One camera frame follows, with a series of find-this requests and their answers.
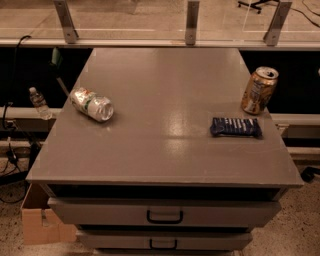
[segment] small plastic bottle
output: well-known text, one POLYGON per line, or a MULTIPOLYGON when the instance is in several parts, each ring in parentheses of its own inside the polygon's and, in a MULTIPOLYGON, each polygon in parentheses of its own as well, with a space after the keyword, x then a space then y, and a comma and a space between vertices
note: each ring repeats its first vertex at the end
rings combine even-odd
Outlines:
POLYGON ((43 97, 43 94, 35 87, 29 88, 30 91, 30 100, 33 104, 33 106, 37 109, 38 113, 40 114, 40 117, 43 120, 49 120, 52 117, 52 113, 47 105, 46 100, 43 97))

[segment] bottle cap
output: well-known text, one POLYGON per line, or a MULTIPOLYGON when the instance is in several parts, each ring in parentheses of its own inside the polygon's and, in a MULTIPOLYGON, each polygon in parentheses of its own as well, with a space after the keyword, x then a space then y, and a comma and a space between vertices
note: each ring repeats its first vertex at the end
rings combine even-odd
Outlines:
POLYGON ((30 87, 29 88, 29 92, 31 93, 35 93, 37 91, 37 89, 35 87, 30 87))

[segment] metal bar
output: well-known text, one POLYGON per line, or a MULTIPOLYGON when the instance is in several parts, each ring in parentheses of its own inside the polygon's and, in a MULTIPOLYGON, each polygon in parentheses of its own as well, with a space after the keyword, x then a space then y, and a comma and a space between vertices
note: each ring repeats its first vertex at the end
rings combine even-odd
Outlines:
POLYGON ((69 95, 70 95, 70 94, 69 94, 69 91, 68 91, 66 85, 64 84, 63 80, 61 79, 61 77, 57 77, 57 81, 58 81, 61 89, 62 89, 63 92, 65 93, 65 95, 66 95, 67 97, 69 97, 69 95))
POLYGON ((68 44, 74 44, 79 36, 73 25, 67 1, 53 0, 53 2, 60 19, 61 27, 63 29, 64 39, 68 44))
POLYGON ((288 129, 289 129, 288 124, 277 124, 277 128, 282 138, 288 137, 288 129))
POLYGON ((320 160, 320 148, 288 147, 291 155, 315 155, 320 160))
MULTIPOLYGON (((17 132, 49 132, 56 118, 58 117, 61 109, 59 108, 50 108, 52 112, 52 118, 50 120, 42 120, 39 113, 35 108, 8 108, 6 113, 6 120, 13 120, 17 126, 17 132)), ((0 125, 0 132, 6 131, 0 125)))
POLYGON ((278 44, 281 29, 286 21, 289 13, 292 0, 280 0, 277 9, 274 13, 273 19, 270 23, 268 32, 264 36, 264 42, 268 46, 275 46, 278 44))
MULTIPOLYGON (((17 39, 0 39, 1 47, 15 47, 19 40, 17 39)), ((107 40, 107 39, 78 39, 74 44, 68 44, 64 39, 37 39, 32 38, 23 42, 20 48, 47 48, 47 47, 64 47, 64 48, 88 48, 88 47, 167 47, 167 48, 184 48, 188 47, 185 40, 107 40)), ((238 48, 239 50, 250 51, 319 51, 320 42, 302 42, 287 41, 279 42, 276 47, 266 46, 263 40, 208 40, 197 41, 195 47, 201 48, 238 48)))
POLYGON ((49 197, 55 197, 56 194, 52 191, 52 189, 47 184, 39 184, 41 188, 46 192, 49 197))
MULTIPOLYGON (((53 119, 56 119, 61 112, 60 108, 50 108, 53 119)), ((15 108, 10 107, 7 110, 6 117, 8 119, 40 119, 39 114, 35 108, 15 108)), ((271 118, 275 124, 286 125, 314 125, 320 126, 320 115, 316 114, 271 114, 271 118)))
POLYGON ((279 201, 281 197, 284 196, 285 193, 288 192, 287 188, 279 189, 279 192, 272 198, 273 201, 279 201))
POLYGON ((187 25, 185 34, 186 45, 195 45, 197 36, 199 1, 188 1, 187 25))

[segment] metal frame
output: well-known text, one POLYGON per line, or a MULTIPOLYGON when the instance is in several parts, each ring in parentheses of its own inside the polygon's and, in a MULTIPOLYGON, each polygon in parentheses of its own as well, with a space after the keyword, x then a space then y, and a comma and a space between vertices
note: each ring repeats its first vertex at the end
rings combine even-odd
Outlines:
POLYGON ((274 13, 273 19, 270 23, 268 32, 264 36, 264 42, 268 46, 275 46, 279 42, 281 29, 286 21, 289 13, 292 0, 280 0, 277 9, 274 13))
MULTIPOLYGON (((0 39, 1 47, 15 47, 19 39, 0 39)), ((100 47, 188 47, 185 40, 90 40, 78 39, 74 44, 68 44, 64 39, 28 39, 22 42, 20 47, 29 48, 47 48, 47 47, 64 47, 64 48, 100 48, 100 47)), ((194 47, 202 48, 238 48, 239 50, 252 51, 319 51, 320 42, 279 42, 277 46, 266 46, 263 41, 243 41, 243 40, 208 40, 196 41, 194 47)))
POLYGON ((65 41, 68 44, 74 44, 78 40, 79 35, 74 27, 67 1, 53 0, 53 3, 60 19, 65 41))
POLYGON ((186 45, 196 44, 199 5, 199 1, 188 2, 187 24, 185 34, 186 45))

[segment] plastic bottle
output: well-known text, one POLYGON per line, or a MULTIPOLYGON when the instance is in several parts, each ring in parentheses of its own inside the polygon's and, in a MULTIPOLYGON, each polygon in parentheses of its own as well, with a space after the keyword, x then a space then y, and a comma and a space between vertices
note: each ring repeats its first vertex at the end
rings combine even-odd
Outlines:
POLYGON ((113 104, 107 97, 83 87, 73 89, 70 93, 70 100, 77 110, 98 122, 109 120, 114 112, 113 104))
POLYGON ((33 104, 33 106, 37 109, 38 113, 40 114, 40 117, 43 120, 49 120, 52 117, 52 113, 47 105, 46 100, 43 97, 43 94, 35 87, 29 88, 30 91, 30 100, 33 104))

